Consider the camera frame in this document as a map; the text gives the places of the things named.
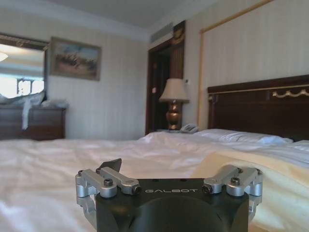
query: framed painting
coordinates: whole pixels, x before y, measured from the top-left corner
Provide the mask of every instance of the framed painting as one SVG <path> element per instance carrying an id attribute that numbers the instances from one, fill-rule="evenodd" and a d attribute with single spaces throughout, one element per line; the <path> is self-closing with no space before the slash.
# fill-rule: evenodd
<path id="1" fill-rule="evenodd" d="M 51 75 L 100 80 L 102 49 L 52 37 Z"/>

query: silver metal clamp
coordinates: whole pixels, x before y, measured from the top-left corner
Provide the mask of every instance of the silver metal clamp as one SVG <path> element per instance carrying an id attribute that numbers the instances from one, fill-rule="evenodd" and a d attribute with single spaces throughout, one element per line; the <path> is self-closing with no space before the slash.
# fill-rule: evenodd
<path id="1" fill-rule="evenodd" d="M 226 192 L 235 197 L 249 195 L 249 222 L 253 219 L 256 207 L 262 202 L 263 174 L 256 168 L 240 169 L 233 165 L 224 166 L 218 174 L 204 179 L 203 191 L 216 194 L 226 185 Z"/>
<path id="2" fill-rule="evenodd" d="M 123 194 L 138 195 L 141 192 L 137 179 L 128 178 L 110 167 L 98 168 L 96 172 L 90 169 L 79 171 L 75 176 L 75 185 L 76 202 L 83 207 L 85 217 L 95 229 L 97 229 L 96 207 L 91 195 L 99 193 L 103 198 L 111 198 L 117 195 L 117 187 Z"/>

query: brass lamp base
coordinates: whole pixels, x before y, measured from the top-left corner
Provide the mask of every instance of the brass lamp base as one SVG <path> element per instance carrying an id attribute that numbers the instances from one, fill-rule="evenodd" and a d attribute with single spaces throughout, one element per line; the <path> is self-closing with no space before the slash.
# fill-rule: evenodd
<path id="1" fill-rule="evenodd" d="M 181 103 L 180 102 L 170 102 L 169 111 L 166 113 L 166 119 L 169 123 L 169 130 L 179 130 L 181 121 Z"/>

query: dark wood headboard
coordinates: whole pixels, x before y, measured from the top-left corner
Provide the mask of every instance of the dark wood headboard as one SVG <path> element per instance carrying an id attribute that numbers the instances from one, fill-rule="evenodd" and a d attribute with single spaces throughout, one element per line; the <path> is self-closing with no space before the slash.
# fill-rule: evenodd
<path id="1" fill-rule="evenodd" d="M 309 75 L 208 88 L 210 129 L 309 140 Z"/>

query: doorway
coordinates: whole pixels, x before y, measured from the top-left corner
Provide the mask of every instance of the doorway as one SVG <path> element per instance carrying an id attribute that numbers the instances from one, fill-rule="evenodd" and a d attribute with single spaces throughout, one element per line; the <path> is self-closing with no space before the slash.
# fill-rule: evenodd
<path id="1" fill-rule="evenodd" d="M 146 110 L 146 134 L 168 128 L 167 102 L 159 102 L 167 79 L 170 76 L 172 39 L 148 52 L 148 86 Z"/>

